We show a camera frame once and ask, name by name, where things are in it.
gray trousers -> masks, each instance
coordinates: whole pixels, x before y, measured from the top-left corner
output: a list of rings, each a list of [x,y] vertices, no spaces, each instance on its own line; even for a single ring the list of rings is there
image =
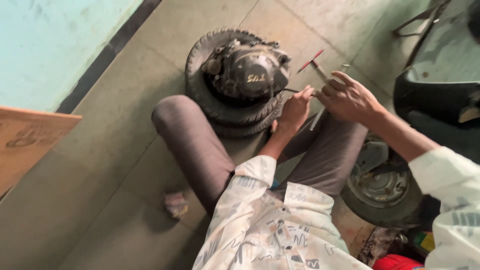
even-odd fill
[[[235,170],[200,107],[182,95],[162,99],[152,113],[158,134],[177,161],[207,213],[227,187]],[[292,173],[274,190],[283,200],[287,182],[311,186],[328,195],[340,194],[363,145],[367,128],[336,120],[325,111],[313,131],[313,117],[282,152],[285,160],[305,153]]]

knee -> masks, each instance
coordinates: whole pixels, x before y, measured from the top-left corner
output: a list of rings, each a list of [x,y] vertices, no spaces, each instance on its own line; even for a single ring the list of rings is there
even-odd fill
[[[166,125],[178,121],[180,116],[192,110],[202,111],[195,101],[187,96],[169,96],[155,105],[152,112],[152,122],[157,131],[160,132]]]

person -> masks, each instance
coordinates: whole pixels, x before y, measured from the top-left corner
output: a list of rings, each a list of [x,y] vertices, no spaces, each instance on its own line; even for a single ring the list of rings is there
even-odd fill
[[[389,113],[342,72],[322,92],[307,86],[284,105],[258,155],[235,167],[200,108],[185,96],[156,106],[152,120],[212,216],[193,269],[369,269],[349,255],[330,212],[367,129],[409,164],[424,194],[441,200],[427,269],[480,269],[480,168]],[[308,128],[314,95],[326,107]],[[277,161],[306,152],[273,192]]]

man's right hand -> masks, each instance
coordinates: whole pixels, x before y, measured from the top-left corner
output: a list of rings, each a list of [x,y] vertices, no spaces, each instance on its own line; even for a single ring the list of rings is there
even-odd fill
[[[340,71],[332,72],[345,84],[331,79],[315,96],[337,119],[365,125],[372,116],[386,109],[362,84]]]

stacked tire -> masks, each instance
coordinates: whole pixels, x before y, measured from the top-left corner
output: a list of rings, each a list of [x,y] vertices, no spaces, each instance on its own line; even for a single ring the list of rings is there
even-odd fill
[[[281,93],[248,107],[232,107],[220,101],[205,83],[202,64],[214,49],[237,39],[241,43],[265,41],[245,30],[222,28],[201,37],[193,46],[185,65],[186,95],[202,108],[217,135],[227,138],[245,138],[267,129],[280,114],[283,106]]]

